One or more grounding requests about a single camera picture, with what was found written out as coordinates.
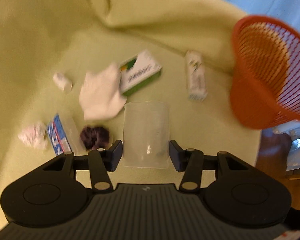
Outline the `clear plastic cup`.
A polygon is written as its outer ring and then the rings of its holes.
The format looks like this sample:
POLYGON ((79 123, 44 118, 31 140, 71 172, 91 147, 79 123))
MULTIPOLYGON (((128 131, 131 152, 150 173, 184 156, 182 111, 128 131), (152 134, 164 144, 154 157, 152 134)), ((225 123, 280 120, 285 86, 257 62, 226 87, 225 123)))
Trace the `clear plastic cup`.
POLYGON ((168 168, 169 107, 155 101, 124 107, 123 163, 136 168, 168 168))

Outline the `white tissue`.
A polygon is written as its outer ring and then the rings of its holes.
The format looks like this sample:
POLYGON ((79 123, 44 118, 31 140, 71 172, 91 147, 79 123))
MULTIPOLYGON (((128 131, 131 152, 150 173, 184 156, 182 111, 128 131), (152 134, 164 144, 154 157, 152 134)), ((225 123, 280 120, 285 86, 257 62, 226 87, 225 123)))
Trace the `white tissue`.
POLYGON ((84 120, 108 120, 118 115, 127 98, 120 92, 120 71, 111 63, 99 73, 87 72, 79 94, 84 120))

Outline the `long white ointment box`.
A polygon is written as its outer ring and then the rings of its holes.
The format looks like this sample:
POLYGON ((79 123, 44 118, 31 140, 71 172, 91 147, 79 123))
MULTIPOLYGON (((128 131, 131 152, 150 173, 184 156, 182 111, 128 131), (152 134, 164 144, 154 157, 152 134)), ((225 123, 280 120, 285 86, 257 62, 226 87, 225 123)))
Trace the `long white ointment box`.
POLYGON ((189 98, 203 101, 207 96, 203 56, 198 51, 188 50, 185 55, 185 62, 189 98))

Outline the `green white medicine box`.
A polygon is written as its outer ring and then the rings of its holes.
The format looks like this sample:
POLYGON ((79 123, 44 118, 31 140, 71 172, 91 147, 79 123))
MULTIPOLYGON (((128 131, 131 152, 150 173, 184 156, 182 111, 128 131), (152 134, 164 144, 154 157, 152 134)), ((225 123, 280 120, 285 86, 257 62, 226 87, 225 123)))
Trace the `green white medicine box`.
POLYGON ((122 63, 120 91, 128 97, 161 76, 162 65, 145 49, 122 63))

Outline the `dark purple hair scrunchie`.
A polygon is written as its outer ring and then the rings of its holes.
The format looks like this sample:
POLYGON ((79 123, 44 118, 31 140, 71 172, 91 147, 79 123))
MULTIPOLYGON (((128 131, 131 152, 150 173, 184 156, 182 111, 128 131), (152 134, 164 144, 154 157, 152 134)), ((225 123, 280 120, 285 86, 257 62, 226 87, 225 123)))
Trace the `dark purple hair scrunchie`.
POLYGON ((110 133, 103 126, 85 126, 80 133, 80 139, 87 151, 106 149, 110 144, 110 133))

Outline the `blue white tissue packet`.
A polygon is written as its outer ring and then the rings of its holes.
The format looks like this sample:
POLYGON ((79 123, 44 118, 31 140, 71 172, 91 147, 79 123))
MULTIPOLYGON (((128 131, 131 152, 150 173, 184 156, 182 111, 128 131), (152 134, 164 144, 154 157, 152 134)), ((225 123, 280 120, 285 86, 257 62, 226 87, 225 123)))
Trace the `blue white tissue packet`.
POLYGON ((53 120, 47 124, 47 136, 56 156, 72 151, 59 114, 56 114, 53 120))

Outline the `crumpled pink white wrapper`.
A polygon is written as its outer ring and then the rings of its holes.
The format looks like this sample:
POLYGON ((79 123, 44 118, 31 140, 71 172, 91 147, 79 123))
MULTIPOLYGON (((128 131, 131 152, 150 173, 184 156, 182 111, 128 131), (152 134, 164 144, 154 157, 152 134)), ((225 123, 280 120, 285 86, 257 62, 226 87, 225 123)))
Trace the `crumpled pink white wrapper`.
POLYGON ((18 138, 27 147, 44 150, 47 147, 46 126, 42 122, 31 124, 22 129, 18 138))

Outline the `wooden bedside table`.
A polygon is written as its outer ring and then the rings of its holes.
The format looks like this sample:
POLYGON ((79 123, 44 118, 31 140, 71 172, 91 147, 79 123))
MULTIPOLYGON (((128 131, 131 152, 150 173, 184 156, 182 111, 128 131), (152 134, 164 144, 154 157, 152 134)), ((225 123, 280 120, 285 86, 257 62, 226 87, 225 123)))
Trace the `wooden bedside table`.
POLYGON ((281 182, 292 196, 292 207, 300 210, 300 179, 287 179, 286 161, 292 145, 286 133, 274 134, 271 128, 261 133, 256 168, 281 182))

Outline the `small white pill bottle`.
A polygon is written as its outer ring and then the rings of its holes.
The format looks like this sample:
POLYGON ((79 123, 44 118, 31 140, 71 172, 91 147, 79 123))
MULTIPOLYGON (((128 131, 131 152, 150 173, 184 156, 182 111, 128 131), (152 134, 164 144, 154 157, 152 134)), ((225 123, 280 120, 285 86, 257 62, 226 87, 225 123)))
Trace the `small white pill bottle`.
POLYGON ((55 73, 53 75, 55 85, 63 92, 70 92, 72 90, 72 82, 62 73, 55 73))

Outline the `orange mesh plastic basket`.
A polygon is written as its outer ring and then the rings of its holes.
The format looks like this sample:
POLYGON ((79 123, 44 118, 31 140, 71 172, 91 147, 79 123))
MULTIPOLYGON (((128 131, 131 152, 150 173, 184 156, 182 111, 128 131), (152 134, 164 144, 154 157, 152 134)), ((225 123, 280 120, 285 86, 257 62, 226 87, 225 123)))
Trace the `orange mesh plastic basket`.
POLYGON ((238 121, 252 129, 300 121, 300 33, 276 18, 249 15, 235 24, 231 42, 230 104, 238 121))

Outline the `yellow-green fleece blanket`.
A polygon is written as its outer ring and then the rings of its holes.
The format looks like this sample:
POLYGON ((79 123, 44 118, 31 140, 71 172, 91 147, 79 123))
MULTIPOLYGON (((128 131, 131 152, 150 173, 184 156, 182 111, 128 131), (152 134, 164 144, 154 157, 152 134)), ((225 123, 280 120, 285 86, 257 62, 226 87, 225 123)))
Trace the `yellow-green fleece blanket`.
MULTIPOLYGON (((170 109, 170 136, 184 148, 206 154, 228 151, 256 163, 260 132, 242 126, 229 102, 232 50, 203 56, 207 96, 192 100, 187 91, 186 51, 153 37, 154 7, 148 0, 0 0, 0 195, 11 182, 54 157, 26 147, 22 128, 49 122, 55 114, 85 125, 78 97, 87 72, 100 72, 149 50, 162 65, 161 77, 129 97, 160 101, 170 109), (55 73, 72 82, 63 92, 55 73)), ((6 218, 0 207, 0 230, 6 218)))

